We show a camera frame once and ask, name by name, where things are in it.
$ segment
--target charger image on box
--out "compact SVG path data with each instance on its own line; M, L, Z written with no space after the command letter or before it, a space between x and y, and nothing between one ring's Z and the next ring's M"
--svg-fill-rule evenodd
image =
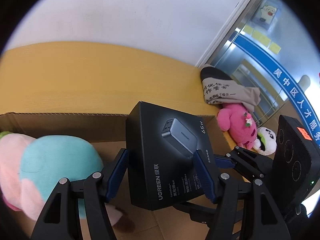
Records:
M197 137L177 118L169 119L165 123L162 137L187 158L192 157L197 150Z

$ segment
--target pink plush toy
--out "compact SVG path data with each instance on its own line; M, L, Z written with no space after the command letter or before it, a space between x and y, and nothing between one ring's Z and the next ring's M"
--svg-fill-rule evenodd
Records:
M0 139L0 187L4 202L14 211L21 211L20 160L24 149L35 140L28 135L1 133Z
M239 147L251 149L257 138L257 126L242 104L223 104L217 121L222 131L229 131Z

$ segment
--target blue gripper pad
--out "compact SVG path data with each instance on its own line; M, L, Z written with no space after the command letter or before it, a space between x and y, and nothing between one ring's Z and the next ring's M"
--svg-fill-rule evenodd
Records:
M125 171L127 170L129 164L129 151L124 150L118 163L114 167L111 176L108 180L106 201L109 202L114 198L119 190L121 181L124 177Z
M231 160L227 160L226 158L215 157L214 161L216 162L217 167L221 169L234 168L236 166Z
M214 181L211 178L207 167L204 165L198 151L195 151L193 154L193 165L196 168L197 176L200 180L205 196L214 203L217 197L214 192Z

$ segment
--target chinese characters on banner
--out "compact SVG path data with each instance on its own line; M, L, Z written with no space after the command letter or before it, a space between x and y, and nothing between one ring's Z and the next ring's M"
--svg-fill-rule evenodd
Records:
M319 141L320 146L320 127L319 121L314 113L310 111L312 106L306 99L305 95L298 91L297 84L295 81L288 77L283 70L277 67L273 72L274 78L278 80L283 86L283 89L286 90L289 98L293 101L293 105L296 106L297 112L303 116L302 120L305 120L305 126L308 127L309 132L312 134L312 137L315 141Z
M309 100L287 71L267 52L243 35L238 35L234 41L241 50L256 60L280 85L296 109L306 130L320 146L320 123Z

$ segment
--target ugreen charger box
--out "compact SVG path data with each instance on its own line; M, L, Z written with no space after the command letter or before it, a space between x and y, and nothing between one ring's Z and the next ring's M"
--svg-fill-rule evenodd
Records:
M139 102L126 120L131 203L157 210L203 194L193 153L213 154L201 117Z

